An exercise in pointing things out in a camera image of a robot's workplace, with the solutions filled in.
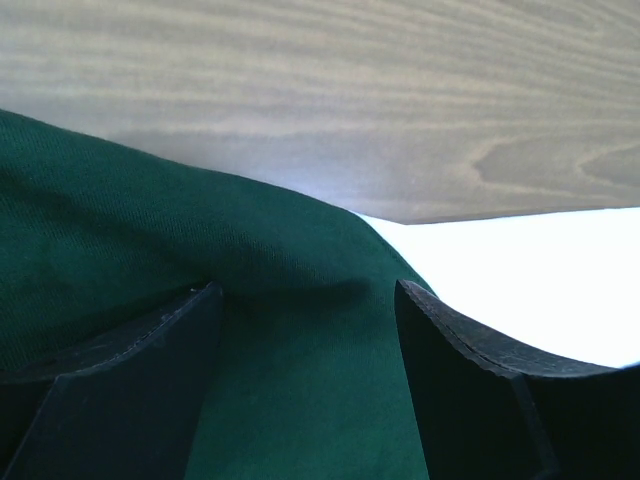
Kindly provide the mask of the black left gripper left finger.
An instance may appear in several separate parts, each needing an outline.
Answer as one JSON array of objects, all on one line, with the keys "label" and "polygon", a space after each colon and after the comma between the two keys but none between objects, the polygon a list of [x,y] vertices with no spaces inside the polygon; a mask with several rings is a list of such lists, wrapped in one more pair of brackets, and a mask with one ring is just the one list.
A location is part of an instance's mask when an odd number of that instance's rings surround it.
[{"label": "black left gripper left finger", "polygon": [[2,372],[2,478],[183,478],[222,318],[222,290],[210,283]]}]

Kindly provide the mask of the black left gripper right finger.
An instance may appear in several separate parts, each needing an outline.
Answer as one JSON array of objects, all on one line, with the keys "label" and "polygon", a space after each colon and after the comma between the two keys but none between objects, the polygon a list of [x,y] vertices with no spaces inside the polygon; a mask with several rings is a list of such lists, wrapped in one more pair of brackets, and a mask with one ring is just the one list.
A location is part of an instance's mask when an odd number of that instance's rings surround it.
[{"label": "black left gripper right finger", "polygon": [[395,317],[432,479],[635,479],[639,369],[527,345],[396,284]]}]

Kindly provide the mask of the white and green t-shirt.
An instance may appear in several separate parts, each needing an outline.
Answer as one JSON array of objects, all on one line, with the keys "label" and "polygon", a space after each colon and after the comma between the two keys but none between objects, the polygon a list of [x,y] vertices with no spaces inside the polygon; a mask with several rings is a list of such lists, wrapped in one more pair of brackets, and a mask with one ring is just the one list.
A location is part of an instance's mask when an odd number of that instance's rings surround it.
[{"label": "white and green t-shirt", "polygon": [[403,226],[1,115],[1,374],[222,290],[181,479],[432,479],[401,280],[532,347],[639,369],[635,208]]}]

